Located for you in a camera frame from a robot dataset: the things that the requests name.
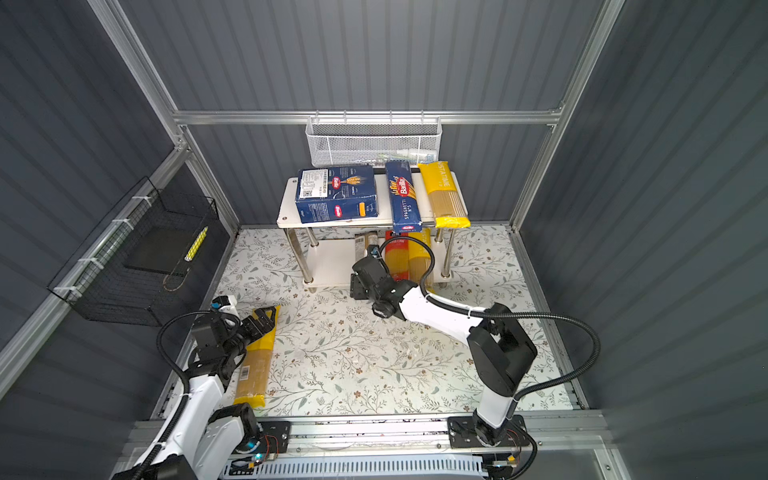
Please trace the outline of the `dark blue Barilla box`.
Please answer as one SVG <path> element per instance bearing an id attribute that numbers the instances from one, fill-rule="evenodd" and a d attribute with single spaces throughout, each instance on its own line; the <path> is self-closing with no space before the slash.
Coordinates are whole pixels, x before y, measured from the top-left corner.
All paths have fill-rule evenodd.
<path id="1" fill-rule="evenodd" d="M 377 217 L 374 169 L 368 165 L 303 169 L 295 205 L 304 224 Z"/>

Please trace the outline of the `floral table mat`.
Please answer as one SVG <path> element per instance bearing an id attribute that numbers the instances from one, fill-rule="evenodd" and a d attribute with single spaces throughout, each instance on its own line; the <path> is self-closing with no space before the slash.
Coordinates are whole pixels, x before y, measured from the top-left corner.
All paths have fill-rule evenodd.
<path id="1" fill-rule="evenodd" d="M 533 310 L 505 226 L 460 230 L 452 250 L 451 279 L 435 285 L 439 295 Z M 256 415 L 453 414 L 479 406 L 483 384 L 468 348 L 433 328 L 375 317 L 349 287 L 311 293 L 281 230 L 242 231 L 227 260 L 214 296 L 236 296 L 243 316 L 281 307 Z"/>

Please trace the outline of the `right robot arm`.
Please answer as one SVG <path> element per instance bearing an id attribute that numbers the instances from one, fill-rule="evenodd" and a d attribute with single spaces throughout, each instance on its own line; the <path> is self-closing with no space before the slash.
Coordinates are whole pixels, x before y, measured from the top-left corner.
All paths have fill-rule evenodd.
<path id="1" fill-rule="evenodd" d="M 379 318 L 396 317 L 435 329 L 466 346 L 483 385 L 473 413 L 474 431 L 485 446 L 500 443 L 519 402 L 516 394 L 537 356 L 537 349 L 509 309 L 469 307 L 438 297 L 410 280 L 395 280 L 385 263 L 366 257 L 352 266 L 353 276 L 372 301 Z"/>

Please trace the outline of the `yellow tag in basket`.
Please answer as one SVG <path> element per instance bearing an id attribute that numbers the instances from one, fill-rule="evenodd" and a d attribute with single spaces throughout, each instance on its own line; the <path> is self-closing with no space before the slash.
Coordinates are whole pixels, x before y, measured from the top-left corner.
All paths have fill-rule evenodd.
<path id="1" fill-rule="evenodd" d="M 201 229 L 201 231 L 197 234 L 196 238 L 190 245 L 189 249 L 187 250 L 185 256 L 183 257 L 183 260 L 187 263 L 191 263 L 197 252 L 199 251 L 200 247 L 202 246 L 203 242 L 206 239 L 208 233 L 208 227 L 205 226 Z"/>

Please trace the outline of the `yellow Pasta Time bag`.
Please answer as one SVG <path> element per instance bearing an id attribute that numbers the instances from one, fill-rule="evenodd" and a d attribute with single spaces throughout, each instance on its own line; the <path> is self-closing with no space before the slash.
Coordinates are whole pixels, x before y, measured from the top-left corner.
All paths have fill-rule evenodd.
<path id="1" fill-rule="evenodd" d="M 440 229 L 469 228 L 471 222 L 448 163 L 437 161 L 420 164 L 419 172 L 435 218 L 435 226 Z"/>
<path id="2" fill-rule="evenodd" d="M 431 246 L 431 235 L 429 228 L 423 228 L 421 232 L 409 233 L 410 238 L 418 239 L 427 246 Z M 419 283 L 421 277 L 430 265 L 429 253 L 420 245 L 409 241 L 409 279 Z"/>

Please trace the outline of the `clear blue spaghetti bag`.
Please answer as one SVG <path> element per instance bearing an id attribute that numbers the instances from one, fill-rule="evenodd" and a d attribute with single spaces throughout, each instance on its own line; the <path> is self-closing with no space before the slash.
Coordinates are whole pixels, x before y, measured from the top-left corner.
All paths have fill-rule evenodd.
<path id="1" fill-rule="evenodd" d="M 370 253 L 371 247 L 379 246 L 377 231 L 366 231 L 356 234 L 354 237 L 354 262 L 358 262 Z"/>

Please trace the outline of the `blue Barilla spaghetti box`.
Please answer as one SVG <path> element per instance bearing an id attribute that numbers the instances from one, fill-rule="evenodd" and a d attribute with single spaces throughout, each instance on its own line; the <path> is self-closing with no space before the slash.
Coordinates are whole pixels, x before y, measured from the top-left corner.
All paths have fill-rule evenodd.
<path id="1" fill-rule="evenodd" d="M 387 186 L 397 234 L 418 233 L 423 224 L 416 198 L 411 167 L 407 161 L 392 160 L 385 164 Z"/>

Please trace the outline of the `white two-tier shelf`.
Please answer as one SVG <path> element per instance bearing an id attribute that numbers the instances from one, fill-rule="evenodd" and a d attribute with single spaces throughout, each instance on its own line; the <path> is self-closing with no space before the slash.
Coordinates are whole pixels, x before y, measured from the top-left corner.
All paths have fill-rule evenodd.
<path id="1" fill-rule="evenodd" d="M 423 224 L 432 229 L 435 235 L 432 241 L 432 250 L 437 261 L 433 274 L 434 281 L 448 282 L 452 279 L 452 254 L 458 231 L 438 229 L 435 226 L 422 175 L 415 172 L 412 178 Z M 277 226 L 285 234 L 302 273 L 304 285 L 310 290 L 324 287 L 348 287 L 352 265 L 355 262 L 354 235 L 358 232 L 389 230 L 393 226 L 386 175 L 376 174 L 375 181 L 378 216 L 309 224 L 303 224 L 300 221 L 295 205 L 299 180 L 293 177 L 287 181 Z"/>

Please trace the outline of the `items in white basket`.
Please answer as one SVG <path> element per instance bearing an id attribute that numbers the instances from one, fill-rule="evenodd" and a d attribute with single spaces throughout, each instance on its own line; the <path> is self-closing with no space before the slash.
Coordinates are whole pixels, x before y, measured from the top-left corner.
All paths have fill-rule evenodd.
<path id="1" fill-rule="evenodd" d="M 349 163 L 382 166 L 391 161 L 406 162 L 410 165 L 434 163 L 439 153 L 434 149 L 400 149 L 394 151 L 357 151 L 349 156 Z"/>

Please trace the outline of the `red spaghetti bag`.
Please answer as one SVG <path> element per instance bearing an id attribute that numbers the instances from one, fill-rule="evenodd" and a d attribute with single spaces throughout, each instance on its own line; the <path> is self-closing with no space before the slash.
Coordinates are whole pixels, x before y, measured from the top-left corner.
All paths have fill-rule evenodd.
<path id="1" fill-rule="evenodd" d="M 409 241 L 398 240 L 394 231 L 387 231 L 386 240 L 391 242 L 384 249 L 384 259 L 390 275 L 395 281 L 408 280 L 409 275 Z"/>

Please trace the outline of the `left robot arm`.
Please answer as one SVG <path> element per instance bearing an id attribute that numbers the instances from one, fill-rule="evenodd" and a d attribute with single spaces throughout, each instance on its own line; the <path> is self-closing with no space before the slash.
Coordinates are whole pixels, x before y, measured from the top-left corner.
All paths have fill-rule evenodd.
<path id="1" fill-rule="evenodd" d="M 248 404 L 219 407 L 238 360 L 247 347 L 275 331 L 280 308 L 259 308 L 241 318 L 222 297 L 207 311 L 168 320 L 156 348 L 181 382 L 182 392 L 157 435 L 135 464 L 114 479 L 217 479 L 235 453 L 257 456 L 261 463 L 277 450 Z M 197 343 L 195 360 L 181 367 L 165 350 L 164 336 L 176 323 L 191 319 Z"/>

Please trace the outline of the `yellow spaghetti bag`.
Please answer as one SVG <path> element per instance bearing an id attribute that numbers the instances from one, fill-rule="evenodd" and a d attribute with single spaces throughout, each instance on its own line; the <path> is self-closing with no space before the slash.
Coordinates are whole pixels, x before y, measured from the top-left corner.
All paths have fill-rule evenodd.
<path id="1" fill-rule="evenodd" d="M 235 390 L 234 404 L 248 404 L 253 409 L 266 405 L 266 394 L 271 360 L 275 346 L 280 306 L 254 309 L 255 319 L 266 317 L 275 326 L 264 337 L 247 347 Z"/>

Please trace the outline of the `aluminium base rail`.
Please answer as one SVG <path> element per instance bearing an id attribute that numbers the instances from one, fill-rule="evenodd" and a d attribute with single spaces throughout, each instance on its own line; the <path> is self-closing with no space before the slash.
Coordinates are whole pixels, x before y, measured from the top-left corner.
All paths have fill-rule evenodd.
<path id="1" fill-rule="evenodd" d="M 485 454 L 520 452 L 528 447 L 514 432 L 525 430 L 541 451 L 597 450 L 613 444 L 598 410 L 523 411 L 518 426 L 495 447 L 473 435 L 470 419 L 459 427 L 452 414 L 398 414 L 320 417 L 263 417 L 259 423 L 279 448 L 278 457 L 355 455 Z"/>

